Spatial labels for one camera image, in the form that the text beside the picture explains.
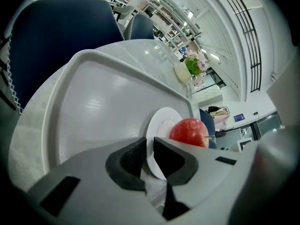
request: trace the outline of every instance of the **white plate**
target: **white plate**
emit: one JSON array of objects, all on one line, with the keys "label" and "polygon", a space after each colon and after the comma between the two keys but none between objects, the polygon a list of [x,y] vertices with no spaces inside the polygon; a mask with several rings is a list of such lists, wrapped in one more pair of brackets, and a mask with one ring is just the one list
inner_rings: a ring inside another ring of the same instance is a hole
[{"label": "white plate", "polygon": [[152,117],[147,133],[147,162],[151,172],[159,179],[166,180],[163,172],[154,159],[153,140],[154,137],[169,137],[173,126],[182,120],[182,117],[174,109],[164,107],[159,109]]}]

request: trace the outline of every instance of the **ceiling light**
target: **ceiling light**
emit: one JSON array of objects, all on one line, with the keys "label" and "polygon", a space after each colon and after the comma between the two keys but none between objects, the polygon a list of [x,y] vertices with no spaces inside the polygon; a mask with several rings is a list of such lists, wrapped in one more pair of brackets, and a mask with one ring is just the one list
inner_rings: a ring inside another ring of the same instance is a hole
[{"label": "ceiling light", "polygon": [[220,61],[220,58],[217,56],[217,55],[214,55],[214,54],[210,54],[213,58],[215,58],[215,59],[217,59],[217,60],[219,60]]},{"label": "ceiling light", "polygon": [[189,12],[187,16],[188,16],[189,19],[191,19],[193,15],[194,14],[192,12]]}]

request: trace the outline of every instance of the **railing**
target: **railing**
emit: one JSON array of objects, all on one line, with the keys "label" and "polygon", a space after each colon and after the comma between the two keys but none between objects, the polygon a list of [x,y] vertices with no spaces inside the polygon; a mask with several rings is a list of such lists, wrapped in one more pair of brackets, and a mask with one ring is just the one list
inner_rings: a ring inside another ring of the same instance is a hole
[{"label": "railing", "polygon": [[243,0],[227,0],[227,2],[233,9],[247,42],[251,63],[251,92],[260,90],[262,83],[262,59],[255,26]]}]

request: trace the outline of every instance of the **table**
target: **table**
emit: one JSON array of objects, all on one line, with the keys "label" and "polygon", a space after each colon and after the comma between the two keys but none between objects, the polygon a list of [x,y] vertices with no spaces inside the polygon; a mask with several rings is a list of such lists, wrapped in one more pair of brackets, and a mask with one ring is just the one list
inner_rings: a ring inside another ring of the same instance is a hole
[{"label": "table", "polygon": [[[157,40],[128,40],[109,44],[96,50],[122,60],[153,76],[180,94],[191,99],[190,87],[175,75],[173,65],[179,60]],[[64,67],[46,80],[25,107],[15,128],[8,158],[8,172],[13,184],[24,191],[44,176],[41,158],[41,134],[50,94]],[[200,118],[197,101],[192,102],[194,117]]]}]

